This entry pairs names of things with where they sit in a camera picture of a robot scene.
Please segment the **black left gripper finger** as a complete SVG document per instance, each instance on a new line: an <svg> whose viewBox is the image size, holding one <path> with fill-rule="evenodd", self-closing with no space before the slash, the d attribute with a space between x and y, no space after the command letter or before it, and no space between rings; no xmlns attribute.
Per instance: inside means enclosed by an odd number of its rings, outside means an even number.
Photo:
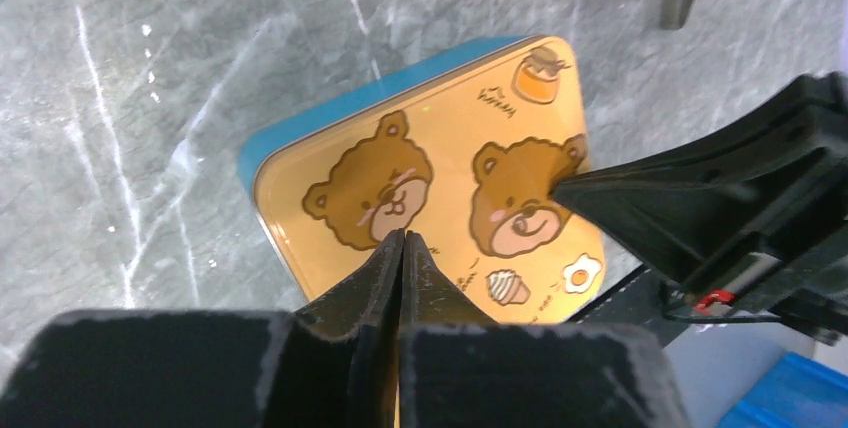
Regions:
<svg viewBox="0 0 848 428"><path fill-rule="evenodd" d="M426 324L398 339L402 427L688 427L671 363L621 323Z"/></svg>
<svg viewBox="0 0 848 428"><path fill-rule="evenodd" d="M847 78L802 75L710 135L552 195L690 292L718 289L752 251L790 261L847 220Z"/></svg>
<svg viewBox="0 0 848 428"><path fill-rule="evenodd" d="M296 312L87 309L50 320L5 427L389 427L406 235Z"/></svg>

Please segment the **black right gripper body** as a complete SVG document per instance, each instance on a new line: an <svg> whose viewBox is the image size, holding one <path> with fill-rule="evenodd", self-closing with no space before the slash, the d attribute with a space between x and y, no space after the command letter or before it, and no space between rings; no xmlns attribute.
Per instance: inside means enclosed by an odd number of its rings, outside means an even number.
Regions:
<svg viewBox="0 0 848 428"><path fill-rule="evenodd" d="M847 335L847 228L789 237L781 251L759 233L673 287L662 316L691 325L779 323L833 346Z"/></svg>

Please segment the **silver tin lid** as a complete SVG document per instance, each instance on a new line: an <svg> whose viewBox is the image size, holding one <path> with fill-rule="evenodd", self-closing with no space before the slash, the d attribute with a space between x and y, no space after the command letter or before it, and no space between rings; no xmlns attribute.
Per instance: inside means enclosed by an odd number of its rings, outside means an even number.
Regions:
<svg viewBox="0 0 848 428"><path fill-rule="evenodd" d="M552 198L589 170L577 60L525 41L270 156L250 199L307 305L405 233L396 332L557 324L599 291L599 230Z"/></svg>

